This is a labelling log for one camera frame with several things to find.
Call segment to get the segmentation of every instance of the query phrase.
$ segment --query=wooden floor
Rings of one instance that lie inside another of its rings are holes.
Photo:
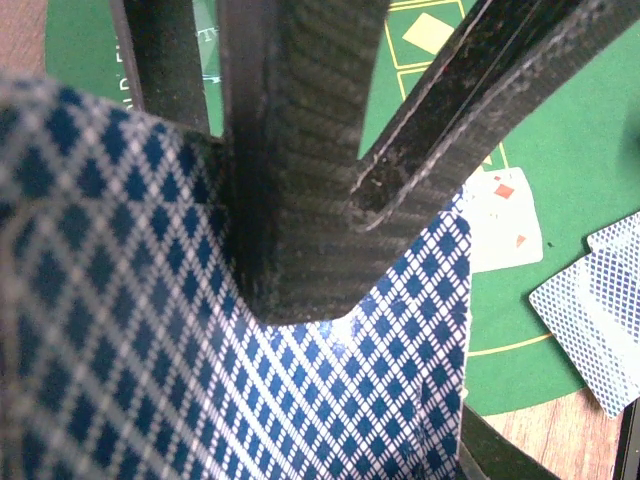
[[[0,68],[44,72],[46,6],[0,0]],[[612,478],[621,417],[608,420],[587,390],[487,420],[563,480]]]

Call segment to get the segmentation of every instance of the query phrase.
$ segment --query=green felt mat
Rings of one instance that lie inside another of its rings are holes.
[[[451,27],[473,3],[442,0],[392,5],[380,45],[362,150],[378,135],[428,68]],[[194,0],[194,9],[210,124],[219,135],[215,8],[212,1]],[[432,34],[425,36],[425,29]],[[48,74],[130,105],[107,2],[49,0],[46,33]],[[467,401],[483,415],[536,405],[583,386],[527,296],[587,253],[587,234],[640,210],[638,51],[640,24],[527,118],[483,165],[485,170],[523,169],[544,240],[542,262],[473,277]]]

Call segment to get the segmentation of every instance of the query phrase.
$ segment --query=playing card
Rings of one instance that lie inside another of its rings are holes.
[[[640,227],[640,212],[592,233],[587,237],[587,243],[592,251],[601,248],[615,248],[620,238],[625,237],[638,227]]]
[[[529,297],[611,417],[640,396],[638,240],[587,255]]]
[[[471,227],[473,273],[542,260],[542,233],[522,169],[478,172],[465,191],[462,215]]]

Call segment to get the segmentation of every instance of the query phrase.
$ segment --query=yellow curved line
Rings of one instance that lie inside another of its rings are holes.
[[[489,348],[487,350],[478,350],[477,352],[469,352],[468,357],[480,357],[482,355],[491,355],[492,353],[500,353],[506,352],[508,350],[515,350],[516,348],[526,347],[527,345],[532,345],[534,343],[541,342],[551,337],[551,333],[546,333],[544,335],[540,335],[539,337],[530,338],[529,340],[525,340],[524,342],[513,343],[511,345],[505,345],[504,347],[497,348]]]

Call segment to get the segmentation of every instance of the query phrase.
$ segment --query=wood surface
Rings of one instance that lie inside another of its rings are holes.
[[[44,73],[46,6],[47,0],[0,0],[0,68]],[[586,389],[487,417],[507,439],[563,480],[612,478],[621,419],[609,420]]]

